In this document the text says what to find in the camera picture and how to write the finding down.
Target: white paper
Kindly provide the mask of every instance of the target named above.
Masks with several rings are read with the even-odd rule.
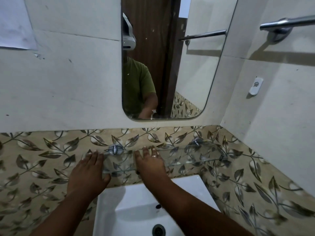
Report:
[[[24,0],[0,0],[0,47],[37,50]]]

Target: mirror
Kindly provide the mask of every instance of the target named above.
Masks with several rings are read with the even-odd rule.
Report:
[[[236,3],[122,0],[122,105],[128,117],[193,118],[203,111]]]

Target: washbasin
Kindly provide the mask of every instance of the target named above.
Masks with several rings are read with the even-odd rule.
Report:
[[[172,181],[219,211],[200,176],[175,178]],[[144,184],[136,184],[105,189],[97,200],[93,236],[125,235],[184,234]]]

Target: green t-shirt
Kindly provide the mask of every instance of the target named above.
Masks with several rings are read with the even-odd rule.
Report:
[[[155,93],[148,67],[129,58],[123,64],[123,108],[128,116],[138,117],[142,111],[146,93]]]

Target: hand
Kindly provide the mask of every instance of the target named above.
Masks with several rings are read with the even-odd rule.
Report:
[[[135,151],[137,170],[140,173],[143,183],[150,191],[152,187],[157,186],[164,180],[170,180],[160,154],[153,146],[151,149],[152,155],[150,155],[147,147],[143,148],[143,158],[139,151]]]
[[[144,108],[142,109],[141,113],[139,114],[138,118],[141,119],[151,119],[151,115],[153,114],[152,109]]]
[[[110,174],[102,178],[103,160],[102,153],[87,153],[70,174],[67,196],[77,194],[78,197],[91,202],[102,193],[111,180]]]

